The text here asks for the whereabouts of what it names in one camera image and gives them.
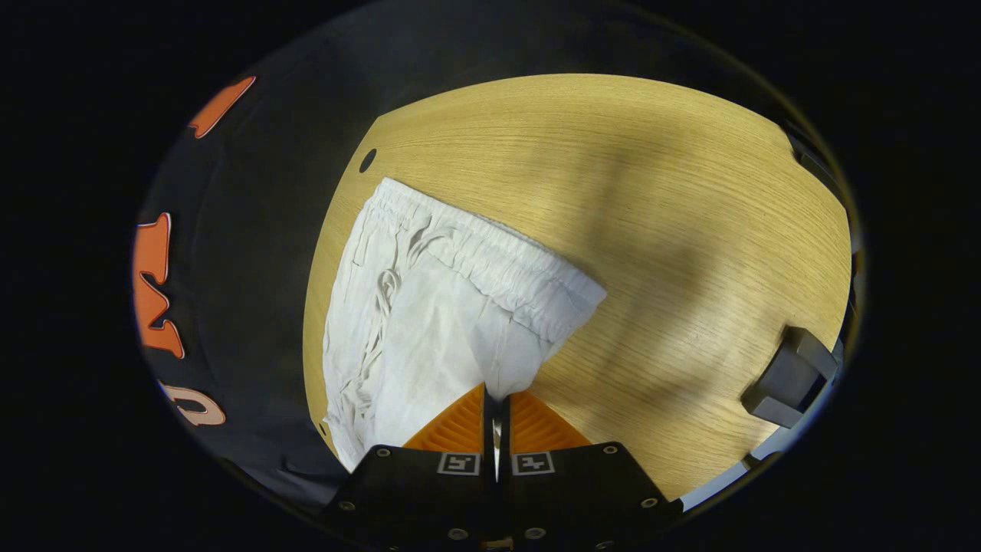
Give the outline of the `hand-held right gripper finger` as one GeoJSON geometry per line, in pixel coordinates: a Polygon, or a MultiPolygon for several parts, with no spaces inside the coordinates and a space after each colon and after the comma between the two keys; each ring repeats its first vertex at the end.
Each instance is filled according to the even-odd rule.
{"type": "Polygon", "coordinates": [[[484,549],[500,526],[495,404],[483,385],[414,436],[369,448],[318,523],[350,549],[484,549]]]}
{"type": "Polygon", "coordinates": [[[500,528],[517,549],[645,549],[682,520],[625,444],[592,442],[528,392],[505,399],[500,528]]]}

